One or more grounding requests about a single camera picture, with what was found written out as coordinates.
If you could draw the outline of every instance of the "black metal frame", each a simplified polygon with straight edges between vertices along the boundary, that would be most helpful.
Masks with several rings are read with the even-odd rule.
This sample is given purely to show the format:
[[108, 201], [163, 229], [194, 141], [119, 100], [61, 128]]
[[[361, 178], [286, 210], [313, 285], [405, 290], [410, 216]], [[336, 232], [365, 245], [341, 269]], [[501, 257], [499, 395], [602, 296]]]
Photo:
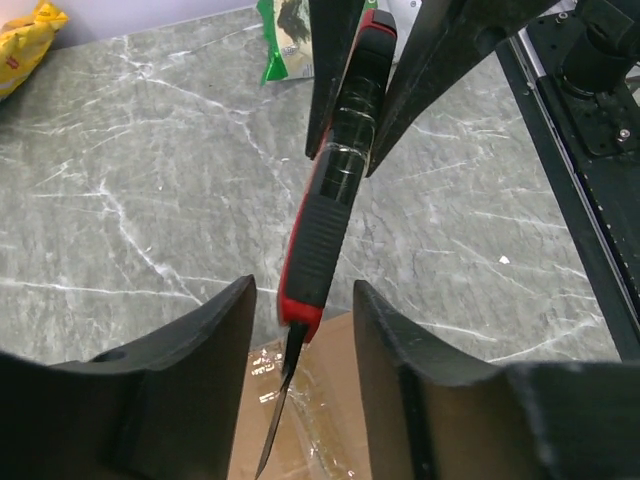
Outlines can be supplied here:
[[[640, 108], [623, 82], [600, 104], [563, 90], [558, 63], [585, 27], [573, 14], [558, 18], [532, 23], [498, 58], [618, 352], [640, 359]], [[628, 143], [616, 138], [622, 126]]]

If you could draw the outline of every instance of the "red knife handle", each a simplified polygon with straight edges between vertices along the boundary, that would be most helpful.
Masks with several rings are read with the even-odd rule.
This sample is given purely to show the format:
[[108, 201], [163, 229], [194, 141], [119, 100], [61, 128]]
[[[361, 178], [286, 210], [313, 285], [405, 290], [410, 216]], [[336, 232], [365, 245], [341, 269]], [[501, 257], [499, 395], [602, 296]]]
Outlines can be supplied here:
[[327, 302], [360, 181], [369, 164], [396, 33], [393, 17], [369, 10], [289, 241], [278, 289], [282, 325], [309, 326], [315, 335]]

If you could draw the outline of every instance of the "white marble vein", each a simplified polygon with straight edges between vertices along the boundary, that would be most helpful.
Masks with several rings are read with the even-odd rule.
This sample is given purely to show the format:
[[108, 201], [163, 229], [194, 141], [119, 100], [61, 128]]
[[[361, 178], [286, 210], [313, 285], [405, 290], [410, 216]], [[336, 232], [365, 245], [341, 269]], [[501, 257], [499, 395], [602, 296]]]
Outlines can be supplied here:
[[[265, 58], [233, 12], [52, 52], [3, 103], [1, 348], [88, 358], [249, 273], [254, 345], [281, 334], [311, 83], [260, 87]], [[483, 359], [617, 357], [493, 57], [363, 183], [328, 316], [359, 278]]]

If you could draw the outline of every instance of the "green package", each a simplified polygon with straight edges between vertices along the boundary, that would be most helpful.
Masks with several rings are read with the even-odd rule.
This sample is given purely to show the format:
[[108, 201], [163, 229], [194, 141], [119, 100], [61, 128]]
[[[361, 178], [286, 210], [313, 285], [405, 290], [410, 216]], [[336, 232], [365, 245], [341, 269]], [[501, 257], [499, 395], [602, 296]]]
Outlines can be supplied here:
[[[364, 10], [377, 8], [366, 0]], [[308, 0], [258, 0], [268, 45], [262, 85], [269, 81], [313, 77], [313, 53]]]

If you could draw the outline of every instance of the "black rubber grip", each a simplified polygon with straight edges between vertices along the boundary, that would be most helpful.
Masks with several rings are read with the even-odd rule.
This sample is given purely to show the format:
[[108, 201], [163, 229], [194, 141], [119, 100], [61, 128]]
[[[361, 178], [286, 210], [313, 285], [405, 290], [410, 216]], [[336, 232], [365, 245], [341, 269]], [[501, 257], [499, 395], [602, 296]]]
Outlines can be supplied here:
[[287, 298], [324, 308], [350, 215], [350, 207], [328, 197], [307, 197], [290, 253]]

